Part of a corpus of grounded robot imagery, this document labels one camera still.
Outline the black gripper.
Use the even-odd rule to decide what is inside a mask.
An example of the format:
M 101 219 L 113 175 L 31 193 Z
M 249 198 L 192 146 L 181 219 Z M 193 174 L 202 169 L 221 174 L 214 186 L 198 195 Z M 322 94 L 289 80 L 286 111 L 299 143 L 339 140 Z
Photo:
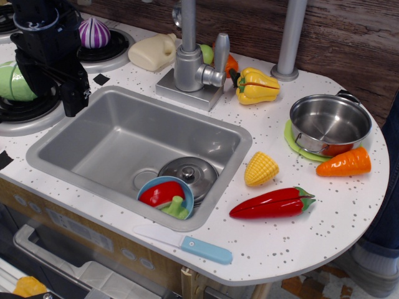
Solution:
M 28 86 L 37 95 L 60 84 L 65 115 L 75 117 L 89 104 L 91 94 L 87 73 L 77 53 L 81 46 L 80 21 L 23 20 L 15 18 L 20 30 L 11 40 L 16 44 L 16 60 Z

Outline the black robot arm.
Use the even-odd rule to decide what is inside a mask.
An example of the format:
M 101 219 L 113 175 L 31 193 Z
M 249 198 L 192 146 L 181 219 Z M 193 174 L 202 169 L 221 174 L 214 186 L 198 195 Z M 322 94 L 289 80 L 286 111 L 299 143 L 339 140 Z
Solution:
M 74 117 L 87 107 L 88 75 L 78 58 L 81 48 L 80 12 L 68 1 L 12 1 L 11 36 L 16 62 L 30 89 L 45 94 L 58 85 L 65 115 Z

